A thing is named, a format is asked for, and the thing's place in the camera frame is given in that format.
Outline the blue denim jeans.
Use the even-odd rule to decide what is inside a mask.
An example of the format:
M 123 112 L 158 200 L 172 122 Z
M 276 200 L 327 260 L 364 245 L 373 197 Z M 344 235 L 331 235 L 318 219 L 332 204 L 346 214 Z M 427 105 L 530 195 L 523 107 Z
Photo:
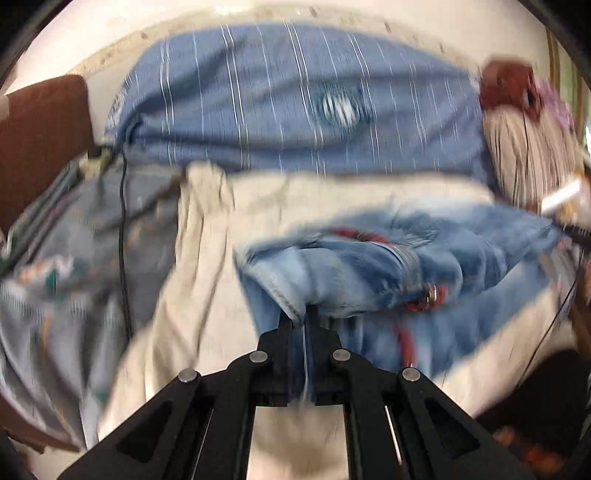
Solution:
M 310 399 L 311 325 L 377 368 L 437 376 L 549 286 L 540 259 L 560 240 L 503 205 L 389 204 L 242 247 L 235 268 L 259 332 L 293 322 L 288 395 Z

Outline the cream leaf-print quilt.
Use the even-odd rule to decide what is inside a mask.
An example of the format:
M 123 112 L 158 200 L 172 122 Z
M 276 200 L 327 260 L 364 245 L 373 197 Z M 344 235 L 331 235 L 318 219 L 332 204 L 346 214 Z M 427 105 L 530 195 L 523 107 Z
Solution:
M 151 322 L 134 336 L 119 363 L 99 436 L 108 436 L 183 368 L 209 374 L 256 347 L 235 250 L 391 201 L 422 206 L 429 200 L 491 203 L 493 195 L 476 181 L 441 173 L 226 176 L 215 166 L 192 163 L 181 187 L 174 266 Z M 467 413 L 482 413 L 524 370 L 575 345 L 571 325 L 552 320 L 556 301 L 555 286 L 537 293 L 474 354 L 437 376 L 436 385 Z

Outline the grey patterned bedsheet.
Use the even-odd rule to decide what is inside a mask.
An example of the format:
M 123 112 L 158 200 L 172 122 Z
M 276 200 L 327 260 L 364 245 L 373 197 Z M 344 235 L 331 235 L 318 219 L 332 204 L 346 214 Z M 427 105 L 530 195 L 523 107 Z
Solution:
M 182 169 L 117 159 L 84 180 L 78 163 L 1 251 L 1 394 L 39 431 L 86 449 L 173 265 Z

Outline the white power strip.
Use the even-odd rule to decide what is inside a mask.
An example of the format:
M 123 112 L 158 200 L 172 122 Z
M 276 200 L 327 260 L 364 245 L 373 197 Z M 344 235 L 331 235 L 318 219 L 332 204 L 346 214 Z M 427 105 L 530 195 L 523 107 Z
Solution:
M 110 147 L 95 145 L 89 149 L 78 163 L 78 171 L 84 180 L 101 176 L 113 161 Z

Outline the white plastic roll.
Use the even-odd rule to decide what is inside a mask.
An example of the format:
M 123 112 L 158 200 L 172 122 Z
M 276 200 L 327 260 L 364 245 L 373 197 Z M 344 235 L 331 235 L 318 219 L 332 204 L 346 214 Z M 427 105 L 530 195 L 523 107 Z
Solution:
M 573 177 L 557 190 L 552 191 L 539 202 L 539 213 L 543 216 L 553 215 L 560 208 L 577 201 L 584 190 L 584 181 L 580 177 Z

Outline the striped floral pillow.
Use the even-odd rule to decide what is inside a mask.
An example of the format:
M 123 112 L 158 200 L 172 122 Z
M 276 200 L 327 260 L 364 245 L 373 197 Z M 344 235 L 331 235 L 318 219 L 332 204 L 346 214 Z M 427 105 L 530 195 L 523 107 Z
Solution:
M 501 193 L 515 207 L 533 208 L 584 171 L 584 148 L 547 110 L 533 120 L 513 106 L 499 106 L 484 113 L 483 129 Z

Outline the blue plaid duvet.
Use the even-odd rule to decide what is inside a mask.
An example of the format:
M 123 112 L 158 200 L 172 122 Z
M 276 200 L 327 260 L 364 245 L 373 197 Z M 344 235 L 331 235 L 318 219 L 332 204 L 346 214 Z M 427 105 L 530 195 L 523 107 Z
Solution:
M 115 97 L 104 141 L 139 163 L 496 183 L 467 71 L 307 24 L 222 25 L 153 44 Z

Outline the purple cloth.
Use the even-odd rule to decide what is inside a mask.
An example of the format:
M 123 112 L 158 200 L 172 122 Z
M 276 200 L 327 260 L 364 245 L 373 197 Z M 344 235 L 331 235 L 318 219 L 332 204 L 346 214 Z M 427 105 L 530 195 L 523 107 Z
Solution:
M 563 101 L 558 90 L 548 78 L 536 77 L 535 85 L 544 107 L 553 115 L 563 129 L 575 133 L 575 122 L 570 107 Z

